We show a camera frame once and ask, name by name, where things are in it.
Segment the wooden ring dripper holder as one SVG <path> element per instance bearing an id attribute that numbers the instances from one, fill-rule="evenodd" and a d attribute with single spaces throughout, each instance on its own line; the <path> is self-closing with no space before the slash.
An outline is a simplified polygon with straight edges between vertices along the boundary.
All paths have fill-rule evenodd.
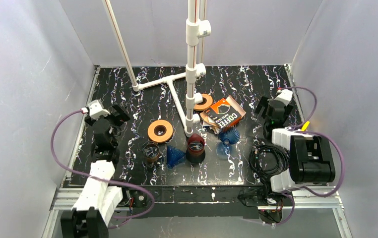
<path id="1" fill-rule="evenodd" d="M 161 119 L 152 122 L 148 127 L 147 133 L 152 141 L 164 143 L 172 138 L 174 129 L 170 122 Z"/>

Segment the orange coffee filter package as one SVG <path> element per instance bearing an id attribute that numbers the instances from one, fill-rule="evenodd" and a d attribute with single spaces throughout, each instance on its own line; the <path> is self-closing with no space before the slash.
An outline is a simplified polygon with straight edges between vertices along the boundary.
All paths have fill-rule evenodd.
<path id="1" fill-rule="evenodd" d="M 200 113 L 202 125 L 218 134 L 225 127 L 235 126 L 246 115 L 246 111 L 232 96 L 222 98 Z"/>

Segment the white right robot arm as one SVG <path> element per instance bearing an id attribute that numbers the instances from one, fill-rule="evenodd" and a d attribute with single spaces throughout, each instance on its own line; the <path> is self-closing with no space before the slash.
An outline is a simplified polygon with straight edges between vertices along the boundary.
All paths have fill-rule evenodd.
<path id="1" fill-rule="evenodd" d="M 292 110 L 289 102 L 261 97 L 255 113 L 264 119 L 263 136 L 286 154 L 285 164 L 268 179 L 271 190 L 281 193 L 302 186 L 334 181 L 336 170 L 329 141 L 318 135 L 284 128 Z"/>

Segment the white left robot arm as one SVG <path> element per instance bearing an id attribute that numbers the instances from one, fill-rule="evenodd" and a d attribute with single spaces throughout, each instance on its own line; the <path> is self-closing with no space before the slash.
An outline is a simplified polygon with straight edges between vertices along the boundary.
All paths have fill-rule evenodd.
<path id="1" fill-rule="evenodd" d="M 119 162 L 121 126 L 130 118 L 118 104 L 106 110 L 94 102 L 87 110 L 85 121 L 93 129 L 90 176 L 73 207 L 61 215 L 65 238 L 107 238 L 115 207 L 123 200 L 122 188 L 108 181 Z"/>

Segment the blue glass dripper cone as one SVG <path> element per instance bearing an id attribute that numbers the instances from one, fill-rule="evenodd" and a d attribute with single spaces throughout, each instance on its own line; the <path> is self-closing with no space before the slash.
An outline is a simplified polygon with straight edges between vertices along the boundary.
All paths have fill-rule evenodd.
<path id="1" fill-rule="evenodd" d="M 183 163 L 186 160 L 186 153 L 174 146 L 167 146 L 167 168 L 172 169 L 173 167 Z"/>

